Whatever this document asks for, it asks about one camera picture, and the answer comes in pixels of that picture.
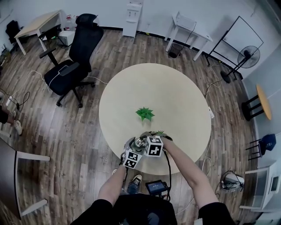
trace armrest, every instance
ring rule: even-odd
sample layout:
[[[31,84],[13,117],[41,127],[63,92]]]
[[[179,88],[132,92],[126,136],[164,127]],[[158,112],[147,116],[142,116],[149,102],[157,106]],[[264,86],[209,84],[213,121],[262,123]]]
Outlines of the armrest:
[[[45,57],[46,55],[49,56],[50,60],[54,63],[54,65],[58,65],[58,62],[56,60],[56,58],[54,57],[54,55],[52,54],[52,52],[56,50],[56,47],[52,47],[50,48],[49,50],[47,51],[44,51],[43,53],[40,54],[39,58],[43,58]]]
[[[46,55],[52,53],[54,50],[56,50],[56,47],[52,47],[52,48],[48,49],[47,51],[44,51],[43,53],[40,54],[39,58],[45,57]]]
[[[80,66],[79,63],[75,62],[74,64],[70,65],[69,67],[65,68],[63,71],[60,72],[60,76],[65,76]]]

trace person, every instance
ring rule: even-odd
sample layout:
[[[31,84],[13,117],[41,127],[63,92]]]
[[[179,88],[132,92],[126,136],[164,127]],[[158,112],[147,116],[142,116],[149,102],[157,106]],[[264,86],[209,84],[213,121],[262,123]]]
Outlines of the person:
[[[173,141],[161,137],[164,148],[175,161],[179,171],[192,188],[199,220],[196,224],[234,225],[225,204],[220,203],[207,176]],[[142,176],[134,177],[127,194],[121,192],[126,174],[125,166],[119,168],[101,187],[98,198],[72,225],[124,224],[124,225],[176,225],[173,206],[162,198],[137,193]]]
[[[17,113],[10,112],[6,107],[0,105],[0,123],[9,123],[14,126],[18,135],[22,134],[22,125],[18,120],[15,120]]]

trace white cube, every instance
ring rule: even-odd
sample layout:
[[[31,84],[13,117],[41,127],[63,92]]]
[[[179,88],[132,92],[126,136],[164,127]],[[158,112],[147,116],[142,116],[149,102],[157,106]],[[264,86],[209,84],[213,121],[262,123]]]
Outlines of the white cube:
[[[123,158],[123,165],[134,169],[137,163],[140,161],[142,155],[139,155],[132,151],[132,149],[125,151],[125,156]]]
[[[161,157],[163,142],[159,136],[147,137],[144,155],[149,157]]]

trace wooden floor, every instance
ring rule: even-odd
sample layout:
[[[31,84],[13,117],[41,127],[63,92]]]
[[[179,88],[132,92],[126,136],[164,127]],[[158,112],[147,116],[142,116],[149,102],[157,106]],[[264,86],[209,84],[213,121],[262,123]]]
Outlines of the wooden floor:
[[[108,82],[128,66],[151,62],[181,71],[202,93],[206,92],[210,83],[217,80],[211,68],[207,67],[203,55],[193,61],[196,51],[185,48],[180,57],[172,59],[165,52],[166,46],[164,40],[155,37],[138,34],[134,39],[123,37],[120,31],[106,30],[91,59],[93,71],[90,76]],[[28,76],[31,70],[44,74],[53,64],[48,57],[39,59],[42,48],[37,38],[30,38],[24,48],[27,55],[24,56],[20,50],[13,53],[0,77],[0,88],[9,94],[23,86],[14,96],[19,102],[30,91],[29,100],[17,116],[24,130],[19,137],[9,124],[1,125],[2,130],[12,135],[9,139],[2,138],[18,151],[51,157],[50,162],[46,163],[21,160],[19,164],[21,208],[42,198],[47,199],[48,204],[19,221],[0,203],[0,218],[4,224],[9,225],[69,224],[96,200],[100,187],[119,163],[117,156],[106,144],[99,125],[98,106],[106,85],[97,80],[94,89],[90,86],[79,88],[79,94],[83,95],[82,109],[78,108],[73,93],[69,93],[62,101],[62,107],[57,107],[58,96],[52,91],[48,92],[41,76],[34,72]],[[61,62],[68,58],[68,53],[68,48],[57,48],[54,55]],[[211,59],[211,64],[218,62]],[[223,65],[213,68],[218,75],[221,69],[227,71]],[[248,152],[244,150],[246,143],[255,138],[253,123],[247,122],[240,110],[240,103],[246,98],[240,80],[231,84],[222,82],[220,88],[211,87],[209,90],[207,102],[215,115],[212,120],[213,139],[208,152],[213,162],[209,180],[214,190],[221,175],[229,168],[242,176],[246,170],[256,168],[257,161],[248,161]],[[11,103],[9,109],[15,109],[15,105]],[[196,162],[200,167],[204,155]],[[206,162],[205,173],[209,167],[210,163]],[[126,186],[136,173],[129,172]],[[144,193],[147,193],[146,182],[156,179],[168,181],[168,176],[142,175],[141,192]],[[248,198],[250,187],[252,181],[246,180],[243,192],[218,191],[220,201],[227,205],[236,221],[253,221],[258,215],[239,209],[242,194]],[[193,198],[191,188],[180,173],[172,175],[171,198],[176,213],[184,209]],[[187,210],[176,217],[179,224],[191,225],[197,216],[198,210],[192,201]]]

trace electric fan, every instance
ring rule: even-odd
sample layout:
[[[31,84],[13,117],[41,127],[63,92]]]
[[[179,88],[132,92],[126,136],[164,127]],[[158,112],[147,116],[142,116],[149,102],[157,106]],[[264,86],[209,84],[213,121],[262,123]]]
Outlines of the electric fan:
[[[232,69],[228,74],[224,71],[221,71],[220,74],[223,78],[223,80],[227,83],[230,83],[230,77],[229,75],[233,72],[233,71],[237,71],[239,68],[251,68],[253,67],[255,64],[257,64],[257,62],[259,61],[260,58],[260,51],[257,47],[255,46],[247,46],[245,47],[238,55],[237,61],[238,61],[238,65]]]

